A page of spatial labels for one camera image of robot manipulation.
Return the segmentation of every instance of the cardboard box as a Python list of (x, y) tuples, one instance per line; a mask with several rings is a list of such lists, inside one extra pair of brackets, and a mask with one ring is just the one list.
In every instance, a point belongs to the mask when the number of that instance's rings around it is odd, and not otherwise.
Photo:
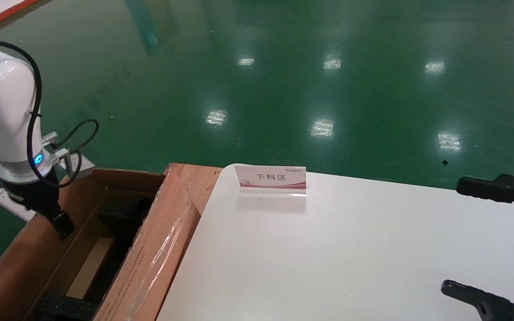
[(166, 178), (96, 169), (61, 189), (59, 203), (76, 230), (60, 240), (40, 215), (26, 224), (0, 257), (0, 321), (30, 321), (44, 293), (65, 295), (96, 240), (114, 236), (96, 214), (106, 203), (136, 196), (148, 197), (153, 204), (95, 320), (155, 320), (200, 217), (180, 180), (183, 167), (169, 168)]

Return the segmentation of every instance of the green floor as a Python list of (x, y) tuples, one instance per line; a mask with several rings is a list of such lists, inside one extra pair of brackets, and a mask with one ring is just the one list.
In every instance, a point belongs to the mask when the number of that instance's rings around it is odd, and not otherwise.
[[(100, 167), (303, 165), (445, 189), (514, 174), (513, 0), (38, 6), (0, 40), (39, 63), (43, 134), (99, 120), (84, 152)], [(21, 227), (0, 210), (0, 254)]]

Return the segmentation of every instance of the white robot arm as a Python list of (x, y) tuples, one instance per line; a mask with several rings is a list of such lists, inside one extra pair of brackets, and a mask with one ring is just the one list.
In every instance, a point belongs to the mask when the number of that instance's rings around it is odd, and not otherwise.
[[(39, 103), (41, 101), (41, 75), (35, 61), (22, 49), (9, 43), (0, 45), (13, 49), (30, 62), (0, 52), (0, 179), (13, 201), (33, 209), (49, 219), (61, 238), (70, 235), (74, 226), (58, 204), (58, 189), (69, 185), (77, 177), (88, 175), (94, 164), (84, 158), (79, 149), (88, 144), (98, 131), (94, 122), (92, 136), (73, 150), (60, 148), (65, 140), (54, 144), (56, 133), (41, 137)], [(71, 177), (59, 184), (55, 165), (61, 165)]]

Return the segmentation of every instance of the white tabletop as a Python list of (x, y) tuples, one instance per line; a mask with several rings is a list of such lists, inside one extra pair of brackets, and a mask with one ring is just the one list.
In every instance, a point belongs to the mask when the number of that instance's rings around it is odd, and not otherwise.
[(230, 165), (158, 320), (479, 321), (445, 279), (514, 302), (514, 204), (320, 173), (244, 195)]

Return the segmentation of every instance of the plastic wrap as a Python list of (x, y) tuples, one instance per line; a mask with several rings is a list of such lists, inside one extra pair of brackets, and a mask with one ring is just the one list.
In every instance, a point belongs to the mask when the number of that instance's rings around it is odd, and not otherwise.
[(199, 217), (170, 172), (94, 320), (155, 320)]

